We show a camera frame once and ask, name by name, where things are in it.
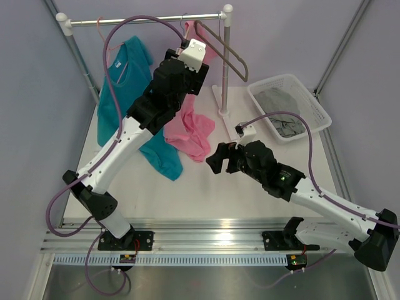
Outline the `pink t shirt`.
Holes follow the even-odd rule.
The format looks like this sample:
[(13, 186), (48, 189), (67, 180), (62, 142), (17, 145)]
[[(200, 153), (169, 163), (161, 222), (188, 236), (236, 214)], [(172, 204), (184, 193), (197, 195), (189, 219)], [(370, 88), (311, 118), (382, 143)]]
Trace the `pink t shirt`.
[(165, 141), (186, 154), (196, 163), (201, 163), (211, 151), (208, 137), (215, 129), (215, 122), (194, 110), (195, 95), (187, 94), (181, 109), (164, 126)]

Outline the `cream hanger with metal hook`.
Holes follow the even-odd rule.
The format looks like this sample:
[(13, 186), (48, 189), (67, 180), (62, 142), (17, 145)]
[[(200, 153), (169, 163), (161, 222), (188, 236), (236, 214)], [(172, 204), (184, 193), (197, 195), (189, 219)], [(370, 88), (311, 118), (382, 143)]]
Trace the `cream hanger with metal hook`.
[(189, 41), (188, 41), (188, 39), (187, 39), (187, 36), (188, 36), (188, 30), (186, 29), (186, 25), (184, 24), (184, 20), (183, 20), (183, 17), (186, 15), (187, 13), (185, 12), (184, 14), (182, 14), (181, 15), (181, 18), (180, 18), (180, 20), (179, 20), (179, 26), (180, 26), (180, 28), (181, 28), (181, 30), (182, 30), (182, 36), (183, 36), (183, 38), (184, 38), (184, 41), (182, 42), (182, 47), (187, 47), (188, 46), (188, 44), (189, 44)]

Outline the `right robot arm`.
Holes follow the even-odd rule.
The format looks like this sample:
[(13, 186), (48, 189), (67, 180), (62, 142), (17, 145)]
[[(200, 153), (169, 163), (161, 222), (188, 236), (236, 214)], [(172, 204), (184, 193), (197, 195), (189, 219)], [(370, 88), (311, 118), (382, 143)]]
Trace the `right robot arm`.
[(227, 173), (244, 173), (270, 196), (308, 208), (327, 219), (308, 222), (303, 217), (292, 217), (277, 235), (278, 249), (311, 251), (326, 247), (353, 254), (375, 271), (388, 268), (399, 240), (394, 212), (366, 209), (317, 187), (303, 172), (277, 162), (272, 150), (261, 141), (245, 146), (222, 142), (206, 163), (214, 174), (219, 174), (224, 160)]

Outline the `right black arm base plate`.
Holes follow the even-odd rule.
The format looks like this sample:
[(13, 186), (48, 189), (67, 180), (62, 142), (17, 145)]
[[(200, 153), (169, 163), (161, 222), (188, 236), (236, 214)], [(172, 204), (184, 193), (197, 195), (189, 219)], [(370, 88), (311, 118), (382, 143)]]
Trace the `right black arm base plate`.
[(283, 231), (263, 231), (261, 233), (266, 251), (318, 251), (320, 246), (303, 244), (295, 235)]

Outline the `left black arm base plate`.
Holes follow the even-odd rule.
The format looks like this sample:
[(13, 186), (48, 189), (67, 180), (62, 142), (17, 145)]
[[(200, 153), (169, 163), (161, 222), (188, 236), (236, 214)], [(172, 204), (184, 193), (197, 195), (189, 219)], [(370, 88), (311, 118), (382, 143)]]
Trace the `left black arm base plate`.
[(129, 231), (121, 238), (104, 232), (98, 243), (99, 251), (151, 251), (153, 249), (153, 231)]

